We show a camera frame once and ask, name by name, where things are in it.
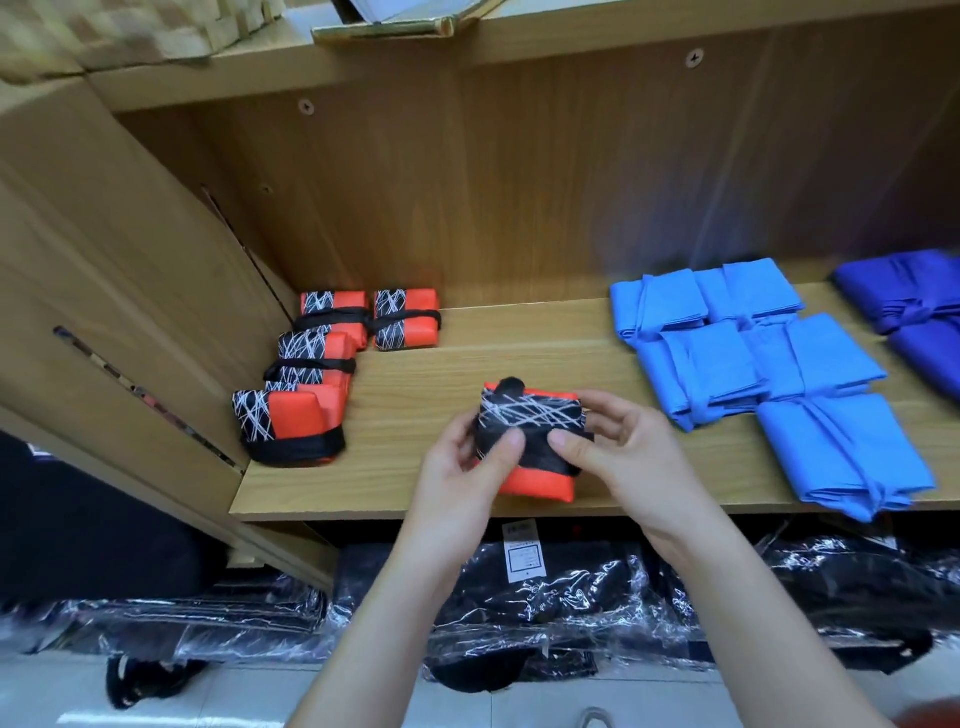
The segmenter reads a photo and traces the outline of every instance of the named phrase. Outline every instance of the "wooden panel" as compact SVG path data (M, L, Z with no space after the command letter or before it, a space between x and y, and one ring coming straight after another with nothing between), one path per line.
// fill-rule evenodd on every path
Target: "wooden panel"
M323 583L312 540L228 514L239 468L54 334L68 328L243 467L230 395L274 354L287 326L276 299L84 82L0 95L0 406L68 462Z
M308 20L281 19L204 63L93 74L113 111L134 111L641 43L954 5L955 0L506 0L468 35L314 46Z
M613 279L770 253L801 261L805 280L869 252L855 241L881 203L905 209L934 186L956 199L936 182L955 157L924 142L955 146L958 33L960 9L947 8L401 68L389 82L196 106L178 132L213 150L298 289L575 300ZM695 46L705 59L687 69Z
M939 488L920 508L960 507L960 418L930 391L825 283L798 287L807 314L829 311L889 373L875 389L893 405ZM548 390L596 387L657 406L636 355L612 333L604 299L466 308L444 313L434 350L367 352L357 364L344 429L348 449L322 468L251 463L231 513L238 518L400 518L420 467L445 422L475 406L484 381L519 376ZM733 513L809 510L785 482L756 417L741 415L679 435L720 503ZM504 497L496 516L601 516L618 511L606 486L583 475L566 504Z

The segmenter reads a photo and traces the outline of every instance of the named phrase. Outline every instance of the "blue folded bag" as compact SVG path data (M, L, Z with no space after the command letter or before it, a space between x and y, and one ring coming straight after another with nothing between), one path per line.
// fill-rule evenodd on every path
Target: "blue folded bag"
M736 321L740 329L776 323L804 310L804 302L772 258L730 263L693 274L704 295L709 321Z
M877 333L960 313L960 266L941 251L844 263L833 281Z
M771 400L841 397L887 376L828 313L741 332Z
M636 352L663 411L687 432L754 412L769 391L731 321L664 331L659 341L638 343Z
M653 341L661 331L701 327L708 315L689 268L614 283L610 301L616 335L631 346Z
M936 487L881 395L767 401L756 415L804 503L869 523Z
M960 402L960 316L904 327L887 343L931 386Z

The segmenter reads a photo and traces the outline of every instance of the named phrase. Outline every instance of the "hand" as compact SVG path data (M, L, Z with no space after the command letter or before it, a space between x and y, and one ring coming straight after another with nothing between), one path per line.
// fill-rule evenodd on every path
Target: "hand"
M675 563L695 541L730 519L700 481L659 410L606 392L578 392L589 410L587 429L612 442L592 443L562 430L548 438L564 460L607 483L627 515L640 524L657 552Z
M476 411L453 419L426 453L420 480L396 546L402 556L442 579L456 581L460 567L480 546L493 499L520 462L526 438L514 428L475 468L470 423Z

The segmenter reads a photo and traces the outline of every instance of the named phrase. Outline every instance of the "white label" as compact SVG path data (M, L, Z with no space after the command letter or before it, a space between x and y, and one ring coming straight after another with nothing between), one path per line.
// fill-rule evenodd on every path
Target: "white label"
M503 552L507 558L507 580L513 584L534 576L546 576L543 546L537 522L514 521L503 525Z

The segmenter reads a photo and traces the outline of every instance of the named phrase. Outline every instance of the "shelf board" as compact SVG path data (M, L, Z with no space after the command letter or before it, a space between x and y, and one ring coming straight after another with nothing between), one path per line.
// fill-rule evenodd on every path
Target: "shelf board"
M405 71L446 71L631 45L859 15L916 11L957 0L506 0L479 27L452 40L379 40L315 46L312 12L290 10L274 25L202 62L171 62L87 76L120 113L253 96Z
M806 315L833 314L889 373L875 390L891 402L939 483L919 496L918 507L960 508L960 409L888 351L828 284L797 289ZM546 390L605 389L657 406L633 350L612 333L607 299L450 309L439 348L360 355L344 424L348 450L336 462L321 468L251 463L230 513L242 521L402 518L422 455L452 415L479 402L485 381L504 376ZM679 437L729 512L815 510L794 498L753 415ZM501 497L494 506L504 517L619 513L606 486L586 473L573 503Z

